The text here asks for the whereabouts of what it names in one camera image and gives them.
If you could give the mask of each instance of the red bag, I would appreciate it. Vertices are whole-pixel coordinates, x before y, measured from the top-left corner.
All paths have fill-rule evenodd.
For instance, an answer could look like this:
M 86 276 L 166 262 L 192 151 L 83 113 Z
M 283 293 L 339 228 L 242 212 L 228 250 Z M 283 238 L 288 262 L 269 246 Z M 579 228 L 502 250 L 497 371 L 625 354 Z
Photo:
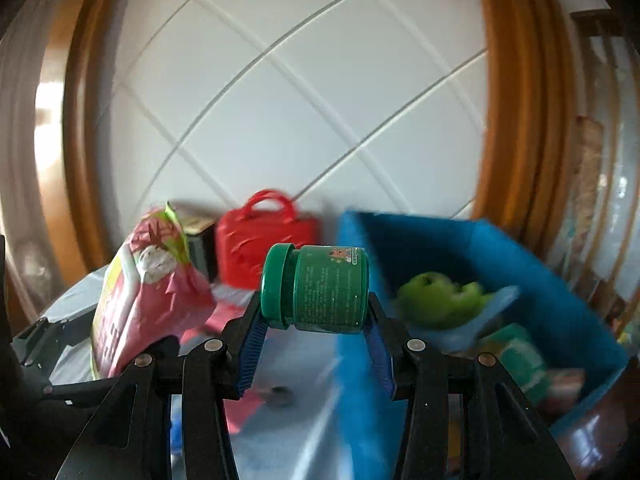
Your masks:
M 278 211 L 255 210 L 264 200 L 282 204 Z M 232 209 L 218 223 L 216 252 L 220 280 L 237 288 L 260 288 L 262 266 L 273 244 L 286 242 L 297 248 L 315 245 L 318 220 L 299 216 L 293 202 L 281 192 L 265 189 L 253 195 L 244 207 Z

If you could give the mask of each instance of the green lid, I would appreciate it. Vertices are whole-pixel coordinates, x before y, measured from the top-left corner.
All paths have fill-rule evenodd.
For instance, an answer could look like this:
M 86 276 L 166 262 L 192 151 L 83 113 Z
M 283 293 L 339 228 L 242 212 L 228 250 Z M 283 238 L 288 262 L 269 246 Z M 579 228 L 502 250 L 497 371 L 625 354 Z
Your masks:
M 275 244 L 269 249 L 262 269 L 260 286 L 262 316 L 270 327 L 281 330 L 289 327 L 289 323 L 282 315 L 282 284 L 287 257 L 294 248 L 293 244 Z

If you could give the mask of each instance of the red handle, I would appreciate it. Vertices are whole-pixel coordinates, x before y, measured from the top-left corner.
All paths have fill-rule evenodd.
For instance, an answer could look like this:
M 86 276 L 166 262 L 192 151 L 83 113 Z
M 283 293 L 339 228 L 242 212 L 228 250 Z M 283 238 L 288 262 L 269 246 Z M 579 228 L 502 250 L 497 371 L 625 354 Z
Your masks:
M 280 205 L 282 206 L 282 216 L 284 217 L 285 223 L 289 224 L 296 221 L 298 215 L 296 214 L 296 208 L 294 207 L 293 202 L 288 196 L 275 189 L 263 189 L 247 200 L 246 204 L 244 204 L 240 210 L 242 219 L 251 216 L 254 212 L 254 206 L 260 202 L 264 202 L 265 200 L 275 200 L 276 202 L 280 202 Z

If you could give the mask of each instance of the blue storage bin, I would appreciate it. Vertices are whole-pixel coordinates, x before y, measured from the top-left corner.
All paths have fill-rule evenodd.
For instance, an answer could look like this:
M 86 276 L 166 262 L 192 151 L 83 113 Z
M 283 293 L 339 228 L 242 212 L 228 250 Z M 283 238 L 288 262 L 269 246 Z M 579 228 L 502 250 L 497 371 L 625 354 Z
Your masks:
M 625 351 L 584 302 L 532 253 L 488 222 L 345 212 L 338 244 L 366 249 L 370 290 L 390 316 L 397 317 L 392 305 L 396 290 L 428 270 L 458 283 L 478 281 L 489 292 L 519 286 L 520 297 L 505 311 L 505 322 L 529 331 L 549 367 L 586 372 L 580 403 L 550 428 L 556 437 L 603 397 L 626 366 Z M 370 370 L 364 338 L 342 336 L 338 352 L 342 360 L 337 376 L 344 387 L 340 427 L 351 446 L 355 477 L 389 478 L 406 404 L 384 398 Z

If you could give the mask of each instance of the silver bolt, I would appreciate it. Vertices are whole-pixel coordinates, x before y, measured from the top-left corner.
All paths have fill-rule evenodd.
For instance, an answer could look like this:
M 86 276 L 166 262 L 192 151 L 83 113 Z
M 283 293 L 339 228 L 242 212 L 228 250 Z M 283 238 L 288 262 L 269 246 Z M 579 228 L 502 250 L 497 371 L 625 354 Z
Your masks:
M 204 343 L 204 349 L 207 352 L 217 352 L 222 348 L 222 341 L 220 339 L 209 339 Z
M 409 339 L 409 341 L 406 342 L 406 347 L 412 352 L 422 352 L 427 348 L 427 345 L 424 344 L 422 339 Z
M 492 354 L 480 354 L 478 361 L 481 365 L 492 367 L 495 365 L 495 357 Z
M 140 354 L 136 357 L 136 360 L 133 361 L 133 364 L 139 368 L 144 368 L 145 366 L 149 366 L 153 360 L 154 359 L 149 354 Z

